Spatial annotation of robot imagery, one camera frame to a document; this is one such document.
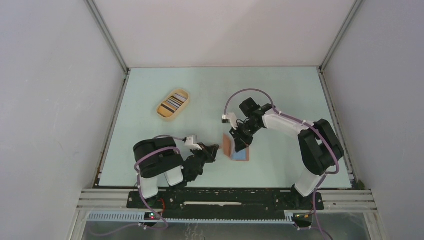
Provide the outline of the beige oval card tray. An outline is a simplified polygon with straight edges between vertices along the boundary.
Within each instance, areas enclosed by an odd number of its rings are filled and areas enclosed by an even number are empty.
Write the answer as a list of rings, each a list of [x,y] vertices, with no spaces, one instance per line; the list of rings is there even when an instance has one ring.
[[[171,91],[157,106],[156,113],[164,121],[171,122],[178,117],[190,103],[190,94],[177,88]]]

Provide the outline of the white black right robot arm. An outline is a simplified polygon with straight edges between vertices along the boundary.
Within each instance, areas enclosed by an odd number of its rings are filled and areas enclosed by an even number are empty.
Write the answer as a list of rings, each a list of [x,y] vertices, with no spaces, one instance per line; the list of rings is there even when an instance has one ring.
[[[335,166],[339,170],[339,160],[345,155],[332,126],[325,119],[312,122],[289,116],[271,103],[260,106],[251,97],[239,108],[245,120],[240,121],[233,112],[225,112],[221,118],[222,123],[231,125],[233,152],[250,147],[254,134],[261,129],[275,130],[298,140],[304,171],[292,186],[290,201],[295,208],[304,209],[329,174],[328,169]]]

